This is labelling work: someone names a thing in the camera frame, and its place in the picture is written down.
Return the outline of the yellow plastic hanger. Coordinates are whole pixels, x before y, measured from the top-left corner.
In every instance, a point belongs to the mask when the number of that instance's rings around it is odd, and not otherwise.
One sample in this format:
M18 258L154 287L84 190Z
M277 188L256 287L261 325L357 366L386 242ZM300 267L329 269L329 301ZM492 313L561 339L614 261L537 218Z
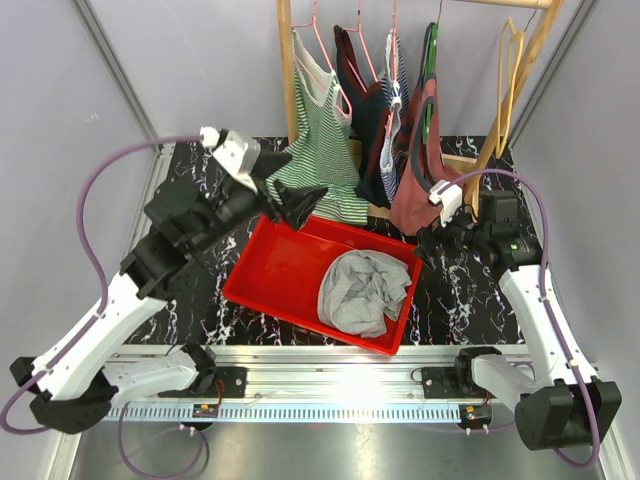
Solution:
M503 155L509 139L515 103L517 71L524 53L524 40L525 32L518 30L513 19L509 17L502 27L499 44L494 148L497 158Z

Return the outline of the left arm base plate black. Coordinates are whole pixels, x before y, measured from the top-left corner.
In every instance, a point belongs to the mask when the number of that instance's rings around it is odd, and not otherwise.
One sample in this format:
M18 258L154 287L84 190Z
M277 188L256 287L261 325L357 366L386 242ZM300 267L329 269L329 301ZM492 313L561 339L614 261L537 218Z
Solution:
M189 390L165 391L158 394L160 398L217 398L218 392L222 398L241 399L245 396L248 369L239 366L219 367L213 380L201 393Z

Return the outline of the wooden clothes rack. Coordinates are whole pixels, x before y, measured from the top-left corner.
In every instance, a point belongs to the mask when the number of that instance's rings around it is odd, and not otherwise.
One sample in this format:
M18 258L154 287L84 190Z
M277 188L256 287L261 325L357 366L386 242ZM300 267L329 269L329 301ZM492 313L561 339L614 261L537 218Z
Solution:
M531 74L540 52L554 26L554 23L562 9L564 2L555 1L498 1L498 6L530 8L540 13L535 28L530 36L525 35L524 53L517 71L515 87L515 103L518 101L529 75ZM296 28L291 19L291 5L289 0L277 0L276 12L281 50L281 66L284 88L284 103L287 119L288 140L294 142L298 137L298 119L295 106L295 81L294 81L294 46L293 30ZM463 157L445 158L445 163L453 166L461 172L473 173L476 176L469 181L464 188L464 201L473 208L479 206L480 177L479 170L486 167L490 156L494 153L496 142L496 117L489 130L485 144L476 160Z

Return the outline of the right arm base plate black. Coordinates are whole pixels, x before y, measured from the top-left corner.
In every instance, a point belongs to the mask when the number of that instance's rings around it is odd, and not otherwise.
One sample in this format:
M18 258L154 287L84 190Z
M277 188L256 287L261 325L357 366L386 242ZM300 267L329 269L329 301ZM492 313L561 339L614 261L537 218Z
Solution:
M411 378L422 388L425 399L479 399L482 393L464 390L458 382L453 367L419 367L411 373Z

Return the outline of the aluminium frame rail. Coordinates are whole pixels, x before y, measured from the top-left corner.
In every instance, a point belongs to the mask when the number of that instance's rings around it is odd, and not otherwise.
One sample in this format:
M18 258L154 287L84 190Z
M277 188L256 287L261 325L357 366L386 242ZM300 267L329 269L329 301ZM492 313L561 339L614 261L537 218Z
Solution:
M538 241L543 250L542 263L549 269L549 243L544 239ZM125 367L161 358L182 347L164 355L155 354L122 362L116 359L121 346L109 358L107 366ZM215 356L217 369L239 366L240 351L237 348L226 348L221 353L211 352ZM425 366L453 367L459 352L431 355ZM522 363L516 363L510 354L501 352L525 374L533 373L529 350L527 360ZM399 362L403 354L400 346L395 355L387 356L343 342L337 348L319 346L310 351L294 347L261 352L253 347L247 355L259 364L258 385L251 385L252 375L248 371L245 396L241 399L223 399L221 392L218 392L217 398L160 398L155 395L113 407L103 419L113 411L123 411L127 406L144 407L159 401L171 417L192 423L236 418L331 422L361 419L436 421L456 423L459 431L468 435L492 432L489 411L495 405L506 407L503 403L486 394L479 399L425 399L422 388L411 378L415 369L424 366L413 365L406 381L400 381L396 374L388 370L389 365ZM517 430L514 415L512 425Z

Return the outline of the blue white striped tank top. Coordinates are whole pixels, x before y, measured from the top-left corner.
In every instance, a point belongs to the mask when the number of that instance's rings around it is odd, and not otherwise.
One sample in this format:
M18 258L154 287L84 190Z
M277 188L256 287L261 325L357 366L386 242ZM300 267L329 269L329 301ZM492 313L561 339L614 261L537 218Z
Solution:
M409 88L406 77L406 71L404 66L404 60L401 51L401 41L399 39L399 35L397 34L397 47L398 47L398 79L401 87L401 109L400 109L400 118L395 120L395 125L393 129L393 133L391 136L391 140L386 138L386 127L383 128L383 146L380 154L379 167L380 167L380 176L383 183L384 191L389 203L392 203L400 181L400 169L399 166L401 155L397 148L394 146L394 142L398 137L401 130L402 119L405 116L405 113L408 109L410 100L409 100ZM385 68L385 53L387 48L387 39L384 51L384 67L380 73L380 84L382 86L383 93L385 95L387 106L390 105L390 92L389 85L387 79L387 73Z

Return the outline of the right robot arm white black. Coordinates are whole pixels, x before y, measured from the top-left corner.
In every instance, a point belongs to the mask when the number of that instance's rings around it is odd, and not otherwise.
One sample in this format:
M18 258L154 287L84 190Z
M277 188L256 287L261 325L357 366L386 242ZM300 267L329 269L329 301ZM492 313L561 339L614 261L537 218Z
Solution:
M513 308L533 367L525 374L496 347L463 348L454 361L454 388L465 397L486 394L503 403L530 450L599 445L621 406L621 392L599 378L577 345L542 263L542 247L521 231L516 195L482 192L477 216L456 186L437 185L429 203L438 217L419 231L416 255L426 260L438 246L478 254Z

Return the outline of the red tank top grey trim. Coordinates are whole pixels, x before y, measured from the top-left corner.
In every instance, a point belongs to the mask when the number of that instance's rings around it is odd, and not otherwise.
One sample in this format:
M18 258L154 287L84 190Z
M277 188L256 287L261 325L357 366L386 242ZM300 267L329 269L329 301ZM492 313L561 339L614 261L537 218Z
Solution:
M434 113L427 145L421 141L421 114L427 95L421 87L422 54L419 77L394 146L404 159L401 177L391 203L390 221L404 235L414 236L439 217L437 206L429 202L429 190L439 181L452 181L460 176L444 164L439 129L437 77L435 80Z

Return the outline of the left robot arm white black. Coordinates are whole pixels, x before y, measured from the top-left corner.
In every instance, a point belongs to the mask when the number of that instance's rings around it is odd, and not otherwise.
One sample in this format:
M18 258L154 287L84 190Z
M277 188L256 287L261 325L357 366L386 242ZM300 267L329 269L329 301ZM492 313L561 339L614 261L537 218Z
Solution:
M11 364L18 392L33 395L29 409L37 425L30 434L77 434L127 402L170 393L203 397L213 390L215 356L198 344L125 367L106 363L139 326L190 286L205 254L239 224L262 213L297 231L328 192L325 186L291 187L281 180L270 191L267 179L291 157L259 152L255 159L252 187L224 175L212 198L188 177L161 183L144 208L152 222L149 232L112 279L100 279L97 305L49 351Z

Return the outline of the green plastic hanger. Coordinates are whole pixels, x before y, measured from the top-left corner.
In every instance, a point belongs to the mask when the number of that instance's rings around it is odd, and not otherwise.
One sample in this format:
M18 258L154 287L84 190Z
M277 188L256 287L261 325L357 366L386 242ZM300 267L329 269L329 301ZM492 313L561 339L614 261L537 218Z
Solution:
M421 141L424 146L427 145L429 138L429 130L431 119L434 113L434 98L435 98L435 80L436 80L436 63L437 63L437 51L438 51L438 36L440 20L442 15L443 2L438 4L438 14L435 21L430 22L426 27L423 43L422 54L422 71L421 71L421 87L423 92L427 95L427 100L421 114Z

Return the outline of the green white striped tank top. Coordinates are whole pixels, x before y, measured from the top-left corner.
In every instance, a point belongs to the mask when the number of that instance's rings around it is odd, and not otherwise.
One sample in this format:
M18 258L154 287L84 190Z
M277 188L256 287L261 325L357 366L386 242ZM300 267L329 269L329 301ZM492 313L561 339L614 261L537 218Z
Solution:
M291 161L268 178L268 191L277 194L276 180L289 188L324 186L327 193L316 205L315 216L364 225L369 202L355 192L359 174L349 150L351 116L340 112L337 74L316 63L296 32L292 38L298 137L284 149Z

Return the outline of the navy maroon tank top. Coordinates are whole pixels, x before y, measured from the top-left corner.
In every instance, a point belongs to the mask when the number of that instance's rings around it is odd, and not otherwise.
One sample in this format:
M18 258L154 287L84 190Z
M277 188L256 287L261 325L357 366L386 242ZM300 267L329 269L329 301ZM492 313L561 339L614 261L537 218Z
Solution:
M389 107L379 81L368 87L361 85L361 75L349 33L339 25L333 27L336 46L336 73L352 107L351 127L361 143L359 198L390 208L380 171L380 159Z

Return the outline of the red plastic tray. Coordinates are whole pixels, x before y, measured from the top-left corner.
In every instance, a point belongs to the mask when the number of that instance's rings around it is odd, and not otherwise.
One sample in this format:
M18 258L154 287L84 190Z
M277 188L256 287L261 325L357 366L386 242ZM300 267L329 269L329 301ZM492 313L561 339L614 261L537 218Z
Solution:
M330 265L351 250L373 250L408 267L411 284L387 332L377 338L348 335L322 323L317 315L321 281ZM233 303L365 350L393 356L403 337L422 268L414 247L386 236L319 217L294 231L267 217L260 218L223 288Z

